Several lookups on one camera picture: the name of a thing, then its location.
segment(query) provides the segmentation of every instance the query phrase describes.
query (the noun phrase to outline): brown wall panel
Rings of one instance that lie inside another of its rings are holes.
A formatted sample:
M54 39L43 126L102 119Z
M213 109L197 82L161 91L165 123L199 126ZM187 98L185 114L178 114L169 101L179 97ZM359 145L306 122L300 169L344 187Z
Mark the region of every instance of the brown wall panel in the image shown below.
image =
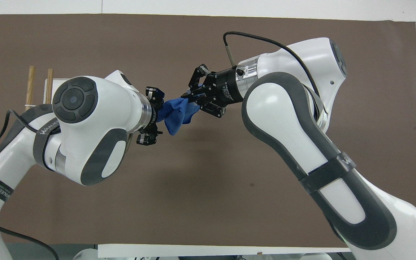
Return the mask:
M193 69L230 66L225 31L291 44L332 38L348 78L328 136L371 182L416 206L414 23L163 15L0 15L0 127L56 78L120 69L141 92L187 89ZM277 48L229 36L236 61ZM47 243L343 247L317 205L267 145L244 128L240 104L222 119L198 112L157 144L132 144L118 172L83 187L34 166L2 209L2 226ZM15 241L5 237L6 241Z

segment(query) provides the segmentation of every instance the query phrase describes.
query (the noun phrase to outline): circular black button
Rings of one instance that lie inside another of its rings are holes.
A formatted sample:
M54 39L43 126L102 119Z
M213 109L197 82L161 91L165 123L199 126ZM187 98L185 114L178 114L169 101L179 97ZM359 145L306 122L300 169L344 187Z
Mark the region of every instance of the circular black button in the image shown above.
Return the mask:
M62 97L62 103L68 110L75 110L83 104L84 96L79 89L70 89Z

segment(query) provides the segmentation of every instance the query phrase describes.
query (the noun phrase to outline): wooden stick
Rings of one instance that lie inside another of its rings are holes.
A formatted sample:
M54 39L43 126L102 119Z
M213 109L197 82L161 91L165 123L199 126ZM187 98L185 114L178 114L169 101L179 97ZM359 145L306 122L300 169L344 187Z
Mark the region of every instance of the wooden stick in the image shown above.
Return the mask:
M48 82L46 84L46 96L44 97L45 104L51 104L53 79L54 79L54 71L52 69L48 69Z
M26 99L26 106L25 111L30 109L30 105L33 105L33 81L35 79L35 66L30 66L30 70L28 71L28 86L27 86L27 99Z

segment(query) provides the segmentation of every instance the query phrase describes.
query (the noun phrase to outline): control button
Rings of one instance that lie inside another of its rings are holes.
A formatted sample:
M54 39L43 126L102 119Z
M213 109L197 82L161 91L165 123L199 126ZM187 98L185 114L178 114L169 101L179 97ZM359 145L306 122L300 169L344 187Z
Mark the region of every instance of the control button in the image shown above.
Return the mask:
M71 79L71 85L75 87L81 87L85 92L94 89L94 81L86 77Z
M66 90L67 87L67 82L62 83L62 85L59 86L59 88L56 90L56 93L54 94L54 98L52 99L53 104L61 102L62 93Z
M81 90L72 88L65 92L62 97L62 103L68 110L75 110L83 104L84 96Z
M93 105L94 105L94 95L87 95L83 103L83 106L79 109L79 115L82 117L87 115Z
M56 116L60 117L63 120L73 121L76 119L75 114L72 112L67 112L63 108L56 108Z

